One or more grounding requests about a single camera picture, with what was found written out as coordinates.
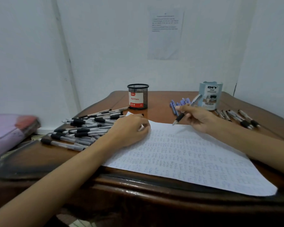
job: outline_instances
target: red and white label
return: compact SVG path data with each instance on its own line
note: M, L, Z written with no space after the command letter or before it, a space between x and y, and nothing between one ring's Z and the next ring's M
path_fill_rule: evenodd
M143 107L143 93L128 92L130 107Z

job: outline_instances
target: purple fabric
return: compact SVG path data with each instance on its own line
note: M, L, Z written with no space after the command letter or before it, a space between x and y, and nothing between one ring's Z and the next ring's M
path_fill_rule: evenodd
M15 127L19 115L0 114L0 156L21 142L25 135Z

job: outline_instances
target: person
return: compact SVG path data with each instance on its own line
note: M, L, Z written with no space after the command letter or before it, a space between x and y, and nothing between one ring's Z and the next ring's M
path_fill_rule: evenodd
M201 107L176 107L197 131L284 173L284 141L216 117ZM143 139L150 124L142 115L118 119L109 132L0 208L0 227L43 226L64 202L118 149Z

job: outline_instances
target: black metal rim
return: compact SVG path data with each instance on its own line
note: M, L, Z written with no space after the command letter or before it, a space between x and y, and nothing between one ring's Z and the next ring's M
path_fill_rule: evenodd
M131 87L133 85L144 85L145 87ZM132 89L142 89L142 88L149 88L148 84L129 84L127 85L128 88L132 88Z

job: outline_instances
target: human hand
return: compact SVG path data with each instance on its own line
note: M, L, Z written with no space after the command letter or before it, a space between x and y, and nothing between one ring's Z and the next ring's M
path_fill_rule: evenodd
M110 137L115 144L121 148L132 145L145 138L150 131L151 126L146 118L141 114L129 115L117 119L112 128L105 136Z
M218 117L202 107L188 105L176 106L176 110L187 112L183 117L194 129L207 133L210 127L217 122Z

